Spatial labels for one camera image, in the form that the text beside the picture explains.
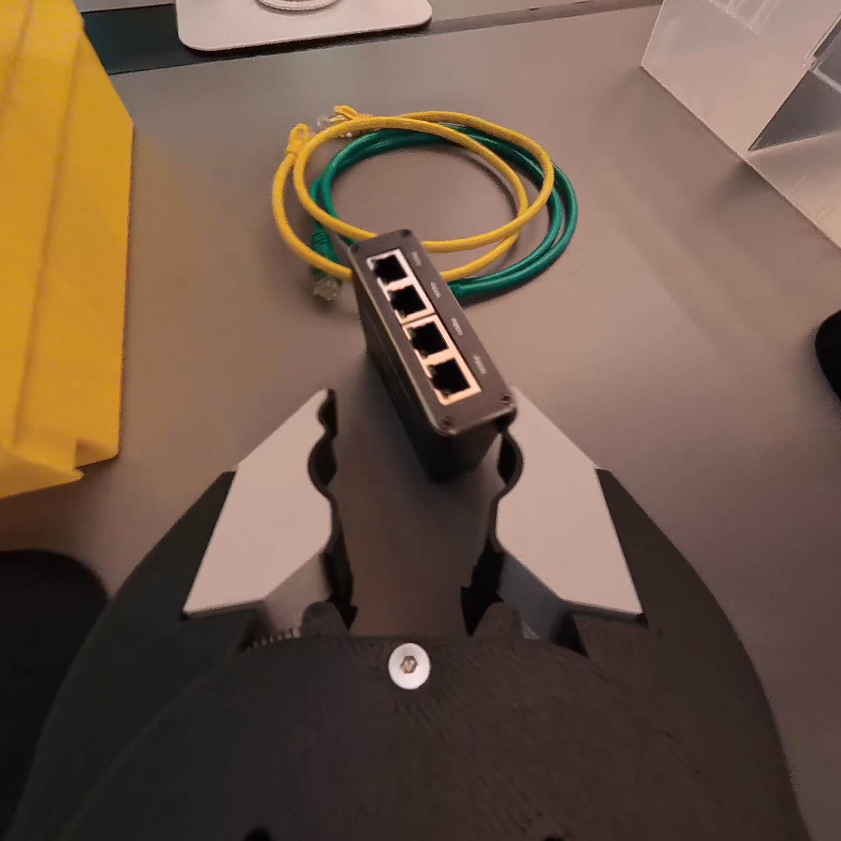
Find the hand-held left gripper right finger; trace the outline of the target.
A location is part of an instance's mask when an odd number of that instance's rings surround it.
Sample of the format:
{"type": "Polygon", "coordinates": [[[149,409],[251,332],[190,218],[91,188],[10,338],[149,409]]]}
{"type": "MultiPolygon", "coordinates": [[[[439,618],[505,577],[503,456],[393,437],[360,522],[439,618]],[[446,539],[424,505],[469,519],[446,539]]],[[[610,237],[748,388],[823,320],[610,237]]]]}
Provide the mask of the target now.
{"type": "Polygon", "coordinates": [[[502,433],[482,552],[463,588],[468,635],[492,604],[518,611],[531,637],[569,637],[573,614],[636,622],[643,607],[600,470],[520,390],[502,433]]]}

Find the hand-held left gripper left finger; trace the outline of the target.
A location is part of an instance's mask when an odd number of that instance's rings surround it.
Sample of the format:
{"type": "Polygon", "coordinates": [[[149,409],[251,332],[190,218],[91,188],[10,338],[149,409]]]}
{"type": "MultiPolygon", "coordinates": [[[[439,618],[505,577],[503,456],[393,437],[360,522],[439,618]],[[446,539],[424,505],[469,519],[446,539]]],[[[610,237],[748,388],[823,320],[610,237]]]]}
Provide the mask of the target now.
{"type": "Polygon", "coordinates": [[[236,467],[185,604],[189,617],[253,609],[270,634],[300,634],[328,601],[356,618],[353,575],[331,482],[336,392],[321,389],[236,467]]]}

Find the black ethernet switch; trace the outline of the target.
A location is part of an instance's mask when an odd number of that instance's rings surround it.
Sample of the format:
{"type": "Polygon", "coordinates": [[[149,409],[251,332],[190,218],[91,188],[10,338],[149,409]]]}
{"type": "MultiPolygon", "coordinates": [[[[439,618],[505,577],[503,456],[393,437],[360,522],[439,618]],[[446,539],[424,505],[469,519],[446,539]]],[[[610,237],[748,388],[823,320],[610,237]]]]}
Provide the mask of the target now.
{"type": "Polygon", "coordinates": [[[367,353],[426,478],[468,473],[515,419],[513,390],[410,230],[354,243],[348,260],[367,353]]]}

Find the yellow plastic bin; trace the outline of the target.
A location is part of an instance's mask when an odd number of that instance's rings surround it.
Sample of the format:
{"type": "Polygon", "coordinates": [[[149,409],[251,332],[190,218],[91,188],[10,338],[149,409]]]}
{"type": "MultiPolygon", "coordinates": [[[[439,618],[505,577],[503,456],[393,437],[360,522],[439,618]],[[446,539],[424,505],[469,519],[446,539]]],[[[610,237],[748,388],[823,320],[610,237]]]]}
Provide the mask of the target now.
{"type": "Polygon", "coordinates": [[[2,2],[4,499],[120,450],[133,141],[73,2],[2,2]]]}

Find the clear plastic bin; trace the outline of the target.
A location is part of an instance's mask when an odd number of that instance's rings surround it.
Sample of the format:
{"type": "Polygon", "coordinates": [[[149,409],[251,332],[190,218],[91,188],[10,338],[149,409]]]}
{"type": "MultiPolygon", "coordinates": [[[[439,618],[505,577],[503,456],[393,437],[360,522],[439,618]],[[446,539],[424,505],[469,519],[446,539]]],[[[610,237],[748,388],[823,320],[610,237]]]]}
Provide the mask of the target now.
{"type": "Polygon", "coordinates": [[[839,1],[665,1],[642,67],[840,243],[839,1]]]}

